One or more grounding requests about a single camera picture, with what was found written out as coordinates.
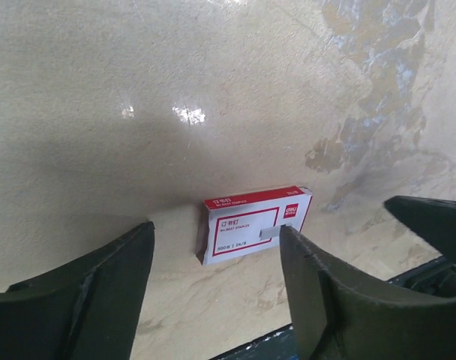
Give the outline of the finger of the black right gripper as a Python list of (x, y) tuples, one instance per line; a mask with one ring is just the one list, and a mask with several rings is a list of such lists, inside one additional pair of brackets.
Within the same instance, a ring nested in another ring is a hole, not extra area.
[(456, 201), (393, 196), (385, 209), (399, 222), (456, 264)]

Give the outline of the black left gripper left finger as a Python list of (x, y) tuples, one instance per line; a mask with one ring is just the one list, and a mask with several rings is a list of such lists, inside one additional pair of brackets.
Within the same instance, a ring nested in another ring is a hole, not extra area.
[(129, 359), (155, 249), (141, 223), (0, 293), (0, 359)]

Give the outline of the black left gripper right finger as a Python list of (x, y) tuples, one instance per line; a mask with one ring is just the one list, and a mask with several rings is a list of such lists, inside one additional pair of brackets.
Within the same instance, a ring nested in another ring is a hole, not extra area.
[(290, 226), (280, 258), (300, 359), (456, 359), (456, 296), (380, 280)]

